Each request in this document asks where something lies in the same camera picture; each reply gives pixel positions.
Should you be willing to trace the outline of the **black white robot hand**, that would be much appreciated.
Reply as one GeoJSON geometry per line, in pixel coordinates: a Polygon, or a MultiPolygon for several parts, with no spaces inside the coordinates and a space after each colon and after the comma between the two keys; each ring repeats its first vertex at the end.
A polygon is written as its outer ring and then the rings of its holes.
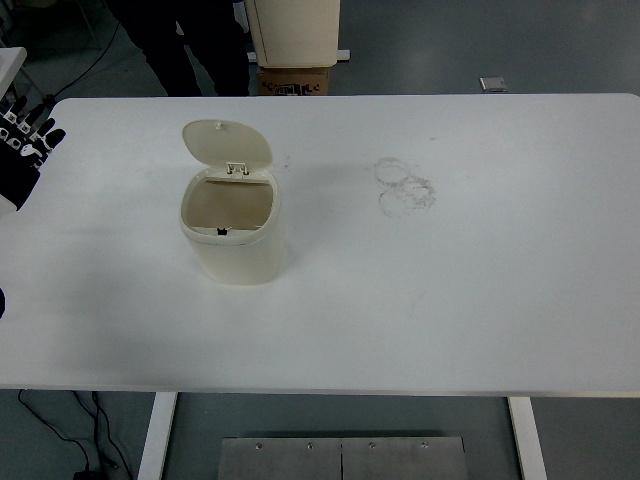
{"type": "Polygon", "coordinates": [[[45,105],[36,105],[25,116],[26,97],[17,98],[1,115],[1,216],[19,211],[40,178],[50,153],[64,140],[66,131],[55,128],[48,117],[39,127],[36,120],[45,105]]]}

